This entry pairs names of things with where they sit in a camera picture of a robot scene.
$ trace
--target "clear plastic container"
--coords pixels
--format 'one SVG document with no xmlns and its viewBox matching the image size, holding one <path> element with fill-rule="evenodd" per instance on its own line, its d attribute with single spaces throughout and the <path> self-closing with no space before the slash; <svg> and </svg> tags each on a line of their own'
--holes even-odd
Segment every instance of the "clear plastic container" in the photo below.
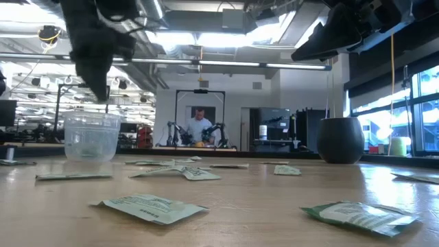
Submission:
<svg viewBox="0 0 439 247">
<path fill-rule="evenodd" d="M 106 113 L 64 113 L 64 149 L 71 161 L 105 162 L 116 153 L 121 118 Z"/>
</svg>

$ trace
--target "wooden table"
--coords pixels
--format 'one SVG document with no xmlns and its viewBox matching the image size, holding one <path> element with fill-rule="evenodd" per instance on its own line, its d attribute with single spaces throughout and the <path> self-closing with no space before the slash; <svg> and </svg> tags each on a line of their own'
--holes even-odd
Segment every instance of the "wooden table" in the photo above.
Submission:
<svg viewBox="0 0 439 247">
<path fill-rule="evenodd" d="M 140 169 L 116 156 L 103 165 L 65 163 L 63 157 L 27 159 L 37 166 L 0 167 L 0 246 L 438 246 L 439 185 L 394 180 L 390 172 L 435 170 L 360 163 L 328 165 L 293 160 L 302 176 L 275 176 L 262 159 L 204 158 L 212 163 L 249 163 L 250 169 L 214 169 L 221 180 L 186 180 L 180 174 L 131 179 Z M 153 156 L 169 159 L 175 157 Z M 41 173 L 108 172 L 112 179 L 38 181 Z M 87 202 L 148 193 L 199 204 L 209 213 L 169 226 L 145 222 Z M 395 237 L 319 222 L 299 207 L 339 200 L 385 204 L 417 213 L 415 224 Z"/>
</svg>

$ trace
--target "white wall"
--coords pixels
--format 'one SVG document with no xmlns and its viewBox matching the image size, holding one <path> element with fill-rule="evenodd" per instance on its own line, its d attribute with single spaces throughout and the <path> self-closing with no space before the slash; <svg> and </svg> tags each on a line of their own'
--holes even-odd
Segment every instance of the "white wall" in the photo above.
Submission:
<svg viewBox="0 0 439 247">
<path fill-rule="evenodd" d="M 281 107 L 293 113 L 305 108 L 324 110 L 327 76 L 326 71 L 281 69 Z"/>
<path fill-rule="evenodd" d="M 343 112 L 349 111 L 343 90 L 348 81 L 348 54 L 338 56 L 332 71 L 281 69 L 281 108 L 289 108 L 292 112 L 306 107 L 324 110 L 328 101 L 331 116 L 334 117 L 335 113 L 336 117 L 343 117 Z"/>
<path fill-rule="evenodd" d="M 160 141 L 165 145 L 167 128 L 163 129 L 168 121 L 174 120 L 176 89 L 198 89 L 198 75 L 186 74 L 162 74 L 162 78 L 169 85 L 169 90 L 158 90 L 156 95 L 156 120 L 154 124 L 154 144 Z M 203 80 L 209 81 L 209 90 L 226 91 L 226 105 L 224 123 L 228 138 L 239 147 L 241 136 L 241 108 L 271 107 L 271 80 L 266 80 L 264 75 L 229 75 L 207 74 Z M 253 82 L 262 82 L 262 90 L 253 90 Z M 187 106 L 214 106 L 216 107 L 216 120 L 222 120 L 222 103 L 214 95 L 195 95 L 187 93 L 179 102 L 177 110 L 177 122 L 185 125 L 185 109 Z"/>
</svg>

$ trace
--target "man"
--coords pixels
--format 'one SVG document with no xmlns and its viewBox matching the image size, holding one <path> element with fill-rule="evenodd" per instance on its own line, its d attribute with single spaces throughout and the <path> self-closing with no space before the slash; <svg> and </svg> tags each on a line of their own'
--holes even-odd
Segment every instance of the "man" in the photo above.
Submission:
<svg viewBox="0 0 439 247">
<path fill-rule="evenodd" d="M 191 118 L 187 123 L 187 132 L 192 135 L 195 143 L 202 141 L 202 131 L 210 128 L 212 123 L 204 118 L 204 109 L 197 107 L 195 110 L 195 117 Z M 215 141 L 215 133 L 212 133 L 211 138 L 207 144 L 213 144 Z"/>
</svg>

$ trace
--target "dark gray pot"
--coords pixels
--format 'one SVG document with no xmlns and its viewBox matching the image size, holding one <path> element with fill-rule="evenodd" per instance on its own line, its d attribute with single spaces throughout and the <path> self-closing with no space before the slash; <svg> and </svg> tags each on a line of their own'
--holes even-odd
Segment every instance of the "dark gray pot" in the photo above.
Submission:
<svg viewBox="0 0 439 247">
<path fill-rule="evenodd" d="M 318 154 L 328 163 L 353 164 L 364 152 L 364 135 L 356 117 L 322 119 Z"/>
</svg>

